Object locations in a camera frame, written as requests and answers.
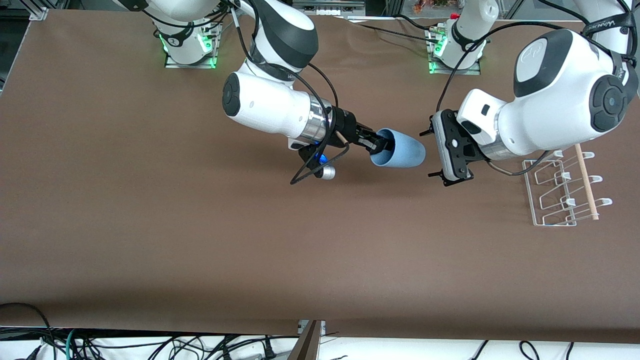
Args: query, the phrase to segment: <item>white cable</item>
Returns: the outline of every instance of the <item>white cable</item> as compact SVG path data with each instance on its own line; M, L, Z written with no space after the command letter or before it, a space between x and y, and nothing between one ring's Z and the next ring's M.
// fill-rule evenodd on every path
M238 22L238 16L236 15L236 9L232 6L231 7L231 16L233 16L234 18L234 24L236 25L237 28L240 27L240 23Z

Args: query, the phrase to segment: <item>power cord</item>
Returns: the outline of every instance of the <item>power cord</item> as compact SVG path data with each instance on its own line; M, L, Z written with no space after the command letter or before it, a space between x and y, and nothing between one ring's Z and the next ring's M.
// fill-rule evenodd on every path
M45 327L47 328L47 333L49 334L49 339L51 341L51 343L55 344L56 338L53 336L53 332L51 331L51 325L49 324L49 321L47 319L47 317L44 315L44 313L37 307L35 307L34 305L31 304L27 304L26 302L5 302L4 304L0 304L0 309L2 308L7 308L7 307L26 307L28 309L31 309L33 311L35 311L38 316L42 319L42 321L44 322ZM55 345L53 346L53 359L57 360L58 358L58 351L56 350Z
M556 9L556 10L560 10L564 13L567 13L573 17L575 17L576 19L582 21L585 24L589 24L589 21L587 20L587 18L585 18L584 16L580 15L579 13L573 11L573 10L569 10L561 5L558 4L554 4L551 1L547 1L547 0L538 0L539 2L547 5L547 6L551 6L552 8Z
M390 33L390 34L398 35L398 36L401 36L401 37L414 38L414 39L417 39L417 40L422 40L422 41L426 41L426 42L432 42L434 44L438 42L436 39L431 39L431 38L426 38L426 37L418 37L418 36L415 36L415 35L409 35L409 34L405 34L405 33L399 33L397 31L387 30L387 29L383 29L383 28L377 28L376 26L365 25L365 24L358 24L358 25L362 26L363 28L373 29L373 30L378 30L378 31L384 31L385 33Z
M478 358L480 357L480 354L482 354L482 351L484 350L484 347L488 343L489 343L489 340L484 340L482 344L480 344L480 347L478 348L478 350L476 350L476 354L469 360L478 360Z
M278 356L273 351L273 348L271 347L271 340L269 339L269 336L265 336L264 337L264 343L262 345L264 347L264 359L265 360L275 359L276 356Z
M564 356L564 360L569 360L569 356L571 356L571 350L573 350L573 345L575 343L571 342L569 343L569 347L566 349L566 354ZM533 354L536 356L536 358L532 358L531 356L527 355L527 353L524 351L524 345L528 345L531 350L533 350ZM528 342L528 341L521 341L518 344L518 347L520 348L520 353L526 357L528 360L540 360L540 356L538 355L538 351L536 350L536 347L533 346L532 343Z
M522 171L518 171L518 172L510 172L508 170L504 170L501 167L498 167L496 164L494 164L491 159L487 160L486 163L489 164L489 166L496 170L497 172L501 172L505 175L508 176L520 176L520 175L524 175L528 172L530 172L531 170L533 170L535 167L537 167L538 165L540 165L540 163L547 157L547 155L549 155L551 152L550 151L545 151L542 153L542 155L540 155L540 157L533 162L533 164L531 164L531 166L527 167L526 169L522 170Z
M411 25L413 25L414 27L419 28L419 29L421 29L421 30L427 30L427 31L428 31L428 30L429 30L429 28L430 28L431 26L436 26L436 25L438 25L438 23L436 23L436 24L434 24L434 25L430 25L430 26L423 26L423 25L420 25L420 24L418 24L417 22L413 21L413 19L411 19L410 17L408 17L408 16L406 16L406 15L403 15L403 14L401 14L401 13L395 14L393 17L396 17L396 18L400 18L400 19L407 20L407 21L409 22L409 24L411 24Z

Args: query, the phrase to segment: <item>black band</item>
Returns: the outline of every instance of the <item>black band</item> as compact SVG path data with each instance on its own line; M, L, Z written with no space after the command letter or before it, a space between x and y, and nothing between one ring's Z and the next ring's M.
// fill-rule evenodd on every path
M257 66L260 70L269 74L269 76L274 77L280 81L294 81L296 79L290 72L284 71L282 69L277 69L267 63L264 59L258 48L255 46L254 42L251 42L251 49L249 50L249 54L251 55L251 59L253 60L253 64Z
M603 30L612 28L634 28L635 26L636 18L633 13L621 13L587 24L587 26L582 29L582 34L585 37L590 37Z
M162 31L158 30L158 33L160 34L160 36L162 37L164 42L166 42L167 44L169 44L172 47L180 47L180 46L182 46L182 43L189 36L191 36L192 32L193 32L193 27L184 28L184 29L182 29L181 32L179 32L177 34L172 34L172 35L165 34Z
M469 44L476 42L475 40L465 37L458 31L458 21L454 22L453 26L451 26L451 35L453 36L453 40L460 44L464 51L469 49Z
M611 51L611 60L613 61L613 76L622 82L627 74L627 71L622 66L622 55Z
M627 63L627 69L629 70L629 77L627 79L627 83L625 84L625 92L629 97L629 102L631 102L631 100L636 97L640 81L638 80L638 74L636 70L631 67L629 63Z
M254 0L269 45L281 59L303 69L318 51L316 28L305 30L291 24L265 0Z

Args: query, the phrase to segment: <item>green led light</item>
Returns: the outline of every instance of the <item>green led light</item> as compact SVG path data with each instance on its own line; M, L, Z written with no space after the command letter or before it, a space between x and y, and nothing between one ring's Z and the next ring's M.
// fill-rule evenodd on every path
M438 44L436 45L436 49L435 49L436 56L442 56L445 46L447 46L447 37L442 37L442 39L438 41Z
M168 54L169 50L166 48L166 43L164 42L164 39L162 38L162 35L159 35L158 37L160 38L160 42L162 42L163 50Z
M202 35L198 34L198 41L200 42L200 46L202 47L202 51L204 51L205 53L209 52L209 47L211 47L211 44L207 44L205 43L206 38L202 37Z

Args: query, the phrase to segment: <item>wire rack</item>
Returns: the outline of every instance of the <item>wire rack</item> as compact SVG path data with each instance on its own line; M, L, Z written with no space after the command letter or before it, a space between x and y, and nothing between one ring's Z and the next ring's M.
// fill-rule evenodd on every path
M589 175L585 160L593 152L584 152L580 144L554 151L541 162L541 167L525 175L531 216L535 226L576 226L580 220L598 220L598 209L613 204L607 197L596 199L591 185L601 183L600 175ZM535 160L522 162L523 169Z

